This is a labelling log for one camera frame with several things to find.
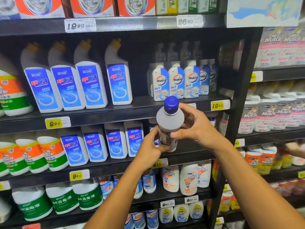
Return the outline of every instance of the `blue bottle cap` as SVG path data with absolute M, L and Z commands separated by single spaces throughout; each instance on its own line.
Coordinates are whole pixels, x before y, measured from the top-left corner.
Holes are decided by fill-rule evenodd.
M 179 100 L 176 96 L 169 96 L 164 101 L 164 110 L 168 114 L 174 114 L 178 111 Z

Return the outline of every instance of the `green label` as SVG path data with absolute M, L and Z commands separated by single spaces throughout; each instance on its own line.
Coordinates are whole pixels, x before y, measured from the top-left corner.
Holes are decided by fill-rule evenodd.
M 7 170 L 6 165 L 4 164 L 4 162 L 0 162 L 0 172 Z
M 67 211 L 78 204 L 77 197 L 73 190 L 70 190 L 68 193 L 62 196 L 50 198 L 50 200 L 55 208 L 56 213 Z
M 2 108 L 4 110 L 15 110 L 30 106 L 30 102 L 27 96 L 22 96 L 13 99 L 0 100 Z
M 99 204 L 103 198 L 101 188 L 98 185 L 94 190 L 85 194 L 76 194 L 81 208 L 90 208 Z
M 25 220 L 31 220 L 47 213 L 52 208 L 52 204 L 49 201 L 47 194 L 44 193 L 36 200 L 20 204 L 18 207 L 24 214 Z
M 48 160 L 47 162 L 50 168 L 55 168 L 65 164 L 67 161 L 68 161 L 67 155 L 63 154 L 61 157 L 55 158 L 53 160 Z
M 9 169 L 10 173 L 20 171 L 27 167 L 27 163 L 25 160 L 21 160 L 19 162 L 13 163 L 13 164 L 7 164 L 6 167 Z
M 43 166 L 45 166 L 47 164 L 47 161 L 45 160 L 44 157 L 36 160 L 36 161 L 33 161 L 33 162 L 26 162 L 27 165 L 29 166 L 30 169 L 39 169 Z
M 189 2 L 189 12 L 190 13 L 197 13 L 197 0 L 190 0 Z

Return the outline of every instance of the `hand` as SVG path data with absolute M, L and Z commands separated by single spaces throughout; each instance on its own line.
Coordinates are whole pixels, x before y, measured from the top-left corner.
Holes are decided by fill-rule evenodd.
M 169 145 L 159 145 L 159 147 L 155 146 L 154 141 L 158 138 L 158 133 L 159 129 L 158 126 L 156 126 L 144 137 L 137 155 L 133 160 L 133 162 L 136 163 L 143 172 L 151 168 L 163 152 L 171 150 L 171 146 Z
M 184 113 L 183 128 L 170 134 L 174 139 L 193 139 L 201 147 L 213 152 L 219 146 L 229 142 L 211 124 L 206 115 L 188 104 L 180 103 L 179 108 Z

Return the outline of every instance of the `price tag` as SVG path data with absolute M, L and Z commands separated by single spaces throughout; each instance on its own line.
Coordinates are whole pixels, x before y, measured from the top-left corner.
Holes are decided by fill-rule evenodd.
M 77 181 L 90 178 L 89 169 L 71 171 L 70 172 L 70 181 Z
M 211 111 L 230 109 L 230 100 L 211 101 Z
M 95 18 L 65 19 L 66 33 L 96 32 Z
M 22 227 L 22 229 L 40 229 L 40 223 L 25 225 Z
M 201 28 L 204 24 L 201 14 L 177 15 L 176 19 L 178 28 Z
M 235 140 L 234 147 L 243 147 L 243 146 L 245 146 L 245 139 L 244 138 Z
M 193 202 L 198 202 L 198 201 L 199 201 L 198 195 L 189 196 L 189 197 L 185 197 L 184 198 L 185 204 L 193 203 Z
M 46 118 L 44 121 L 47 129 L 71 127 L 70 117 Z
M 175 200 L 172 199 L 172 200 L 160 202 L 160 206 L 161 206 L 161 208 L 175 206 Z
M 261 82 L 261 81 L 263 81 L 263 72 L 262 71 L 252 72 L 250 83 Z
M 223 224 L 223 223 L 224 223 L 224 218 L 223 217 L 216 218 L 216 223 L 215 224 Z
M 192 106 L 193 108 L 195 108 L 196 109 L 196 103 L 190 103 L 190 104 L 188 104 L 189 106 Z
M 298 178 L 305 178 L 305 170 L 298 172 Z
M 165 167 L 165 166 L 168 166 L 168 159 L 162 158 L 162 159 L 159 159 L 151 168 L 155 169 L 155 168 L 161 168 L 161 167 Z
M 9 181 L 0 182 L 0 191 L 6 191 L 11 188 Z
M 224 185 L 224 191 L 230 191 L 231 190 L 231 187 L 229 184 L 225 184 Z

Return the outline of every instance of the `orange box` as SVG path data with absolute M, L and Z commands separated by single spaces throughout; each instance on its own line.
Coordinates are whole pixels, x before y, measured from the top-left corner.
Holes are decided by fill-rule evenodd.
M 15 0 L 21 19 L 68 18 L 69 0 Z
M 120 16 L 156 15 L 155 0 L 117 0 Z
M 114 0 L 70 0 L 75 18 L 114 17 Z

